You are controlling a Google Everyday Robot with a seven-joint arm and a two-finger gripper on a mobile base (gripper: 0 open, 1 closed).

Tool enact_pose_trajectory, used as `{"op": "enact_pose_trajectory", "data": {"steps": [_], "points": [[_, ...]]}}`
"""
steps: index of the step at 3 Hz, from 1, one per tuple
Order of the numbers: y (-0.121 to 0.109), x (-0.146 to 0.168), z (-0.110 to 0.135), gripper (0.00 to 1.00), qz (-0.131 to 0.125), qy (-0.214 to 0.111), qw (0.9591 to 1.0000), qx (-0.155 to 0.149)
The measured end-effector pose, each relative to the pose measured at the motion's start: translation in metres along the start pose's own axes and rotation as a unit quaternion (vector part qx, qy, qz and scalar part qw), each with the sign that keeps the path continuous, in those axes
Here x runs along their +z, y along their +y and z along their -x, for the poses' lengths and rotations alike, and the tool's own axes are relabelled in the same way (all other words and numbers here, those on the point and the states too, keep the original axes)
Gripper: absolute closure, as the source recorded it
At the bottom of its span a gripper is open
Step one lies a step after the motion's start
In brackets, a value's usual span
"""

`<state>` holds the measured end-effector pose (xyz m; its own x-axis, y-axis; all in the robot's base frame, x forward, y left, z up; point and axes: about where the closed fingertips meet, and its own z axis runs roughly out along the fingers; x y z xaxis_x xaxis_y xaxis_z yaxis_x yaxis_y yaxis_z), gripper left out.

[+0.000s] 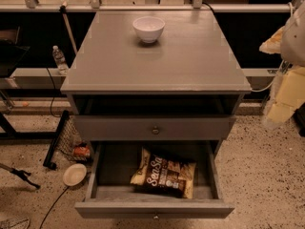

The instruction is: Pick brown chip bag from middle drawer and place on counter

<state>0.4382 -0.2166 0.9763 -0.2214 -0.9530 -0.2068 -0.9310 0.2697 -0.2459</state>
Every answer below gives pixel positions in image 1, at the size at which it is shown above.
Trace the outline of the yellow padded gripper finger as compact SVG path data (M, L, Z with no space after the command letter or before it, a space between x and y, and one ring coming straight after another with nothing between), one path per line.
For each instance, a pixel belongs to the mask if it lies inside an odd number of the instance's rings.
M264 125L282 125L304 103L305 68L293 66L286 73L278 73L272 85L271 98L264 109Z
M269 39L261 44L259 50L267 54L280 53L280 44L284 28L279 28Z

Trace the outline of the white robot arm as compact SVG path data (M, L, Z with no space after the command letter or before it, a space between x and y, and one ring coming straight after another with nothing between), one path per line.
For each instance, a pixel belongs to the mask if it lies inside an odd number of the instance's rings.
M261 44L259 50L278 53L283 60L264 109L264 125L276 128L305 103L305 2L283 27Z

